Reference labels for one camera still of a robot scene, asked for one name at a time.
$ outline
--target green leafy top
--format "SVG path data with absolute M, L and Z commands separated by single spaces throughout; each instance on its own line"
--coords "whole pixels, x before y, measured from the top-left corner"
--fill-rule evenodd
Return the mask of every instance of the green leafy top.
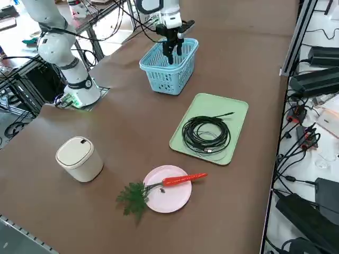
M 123 214 L 130 213 L 136 216 L 137 222 L 140 221 L 148 202 L 148 188 L 145 188 L 143 182 L 130 183 L 120 192 L 117 202 L 124 205 Z

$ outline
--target floor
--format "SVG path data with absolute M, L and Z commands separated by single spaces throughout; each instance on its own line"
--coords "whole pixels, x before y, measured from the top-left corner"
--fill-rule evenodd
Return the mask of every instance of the floor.
M 51 254 L 43 246 L 0 221 L 1 254 Z

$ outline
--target blue plastic basket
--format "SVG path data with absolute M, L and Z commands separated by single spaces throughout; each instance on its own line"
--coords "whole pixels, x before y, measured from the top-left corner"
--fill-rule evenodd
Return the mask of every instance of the blue plastic basket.
M 147 74 L 153 91 L 178 95 L 194 71 L 194 54 L 199 43 L 186 38 L 182 44 L 182 55 L 173 50 L 173 64 L 163 55 L 162 43 L 156 43 L 140 60 L 140 68 Z

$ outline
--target light green tray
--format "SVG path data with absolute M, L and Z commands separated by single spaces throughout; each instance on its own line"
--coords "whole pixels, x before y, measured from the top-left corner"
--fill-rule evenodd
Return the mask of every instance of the light green tray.
M 242 129 L 245 116 L 248 110 L 246 102 L 236 99 L 229 99 L 211 94 L 197 94 L 192 101 L 189 109 L 186 111 L 178 128 L 173 134 L 169 146 L 177 152 L 191 155 L 202 160 L 210 161 L 219 165 L 227 165 L 231 162 L 235 146 Z M 225 123 L 229 127 L 231 133 L 231 141 L 229 146 L 222 152 L 215 155 L 201 155 L 193 152 L 183 142 L 182 127 L 192 117 L 195 116 L 217 116 L 234 112 L 233 115 L 224 118 Z M 219 134 L 218 128 L 212 124 L 206 124 L 201 128 L 201 131 L 210 131 Z

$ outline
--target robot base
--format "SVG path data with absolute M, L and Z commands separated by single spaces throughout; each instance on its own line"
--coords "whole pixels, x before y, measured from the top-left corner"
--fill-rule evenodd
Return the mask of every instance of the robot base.
M 73 101 L 73 107 L 81 108 L 84 106 L 88 106 L 97 102 L 100 99 L 101 91 L 93 79 L 92 84 L 92 87 L 89 89 L 72 89 L 69 86 L 65 87 L 65 95 L 70 95 L 70 98 Z

